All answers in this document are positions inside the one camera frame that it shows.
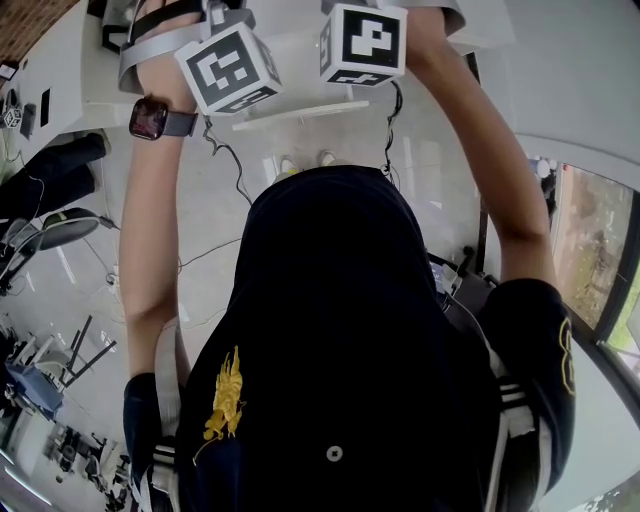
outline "watch strap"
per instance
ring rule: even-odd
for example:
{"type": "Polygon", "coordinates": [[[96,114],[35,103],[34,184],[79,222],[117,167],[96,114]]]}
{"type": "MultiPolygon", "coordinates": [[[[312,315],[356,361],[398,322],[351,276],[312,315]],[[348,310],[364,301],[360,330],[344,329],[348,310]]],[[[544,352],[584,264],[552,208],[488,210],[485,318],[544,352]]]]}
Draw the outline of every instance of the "watch strap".
{"type": "Polygon", "coordinates": [[[167,123],[164,125],[163,135],[169,135],[171,137],[191,137],[197,120],[198,114],[169,112],[167,115],[167,123]]]}

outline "white cube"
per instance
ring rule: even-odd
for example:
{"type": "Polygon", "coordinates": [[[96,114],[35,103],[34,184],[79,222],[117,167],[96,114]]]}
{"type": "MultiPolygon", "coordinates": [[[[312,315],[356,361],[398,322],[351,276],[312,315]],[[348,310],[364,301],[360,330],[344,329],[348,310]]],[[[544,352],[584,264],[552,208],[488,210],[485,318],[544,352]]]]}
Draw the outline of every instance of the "white cube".
{"type": "Polygon", "coordinates": [[[9,108],[4,113],[3,119],[7,128],[17,128],[22,122],[22,111],[19,108],[9,108]]]}
{"type": "Polygon", "coordinates": [[[269,48],[244,23],[175,53],[205,115],[233,115],[282,92],[269,48]]]}
{"type": "Polygon", "coordinates": [[[325,82],[377,87],[405,73],[407,10],[336,4],[320,34],[325,82]]]}

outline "shoe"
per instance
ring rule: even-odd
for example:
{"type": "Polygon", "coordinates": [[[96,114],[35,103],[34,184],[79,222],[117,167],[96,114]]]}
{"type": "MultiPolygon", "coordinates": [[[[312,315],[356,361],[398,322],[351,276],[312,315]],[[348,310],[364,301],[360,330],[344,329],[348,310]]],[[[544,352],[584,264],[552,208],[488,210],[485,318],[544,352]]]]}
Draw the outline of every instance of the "shoe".
{"type": "Polygon", "coordinates": [[[280,174],[298,174],[300,167],[289,155],[284,155],[280,160],[280,174]]]}
{"type": "Polygon", "coordinates": [[[331,151],[325,150],[318,155],[318,166],[328,167],[336,160],[336,155],[334,155],[331,151]]]}

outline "wooden surface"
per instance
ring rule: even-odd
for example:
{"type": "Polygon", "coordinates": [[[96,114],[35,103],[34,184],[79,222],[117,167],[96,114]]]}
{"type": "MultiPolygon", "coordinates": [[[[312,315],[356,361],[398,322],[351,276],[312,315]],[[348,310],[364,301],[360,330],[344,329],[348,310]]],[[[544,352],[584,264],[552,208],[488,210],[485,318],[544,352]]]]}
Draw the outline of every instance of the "wooden surface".
{"type": "Polygon", "coordinates": [[[20,61],[78,0],[0,0],[0,61],[20,61]]]}

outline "black strap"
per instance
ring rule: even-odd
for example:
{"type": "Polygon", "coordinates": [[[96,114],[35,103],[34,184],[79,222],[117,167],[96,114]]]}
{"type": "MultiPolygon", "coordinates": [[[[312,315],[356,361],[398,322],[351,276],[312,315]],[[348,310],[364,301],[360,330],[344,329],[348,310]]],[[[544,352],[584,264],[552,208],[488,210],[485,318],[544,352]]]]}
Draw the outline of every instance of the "black strap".
{"type": "Polygon", "coordinates": [[[202,13],[200,0],[179,0],[169,5],[157,9],[144,18],[140,18],[133,24],[131,40],[135,43],[147,32],[156,28],[160,23],[169,21],[184,14],[202,13]]]}

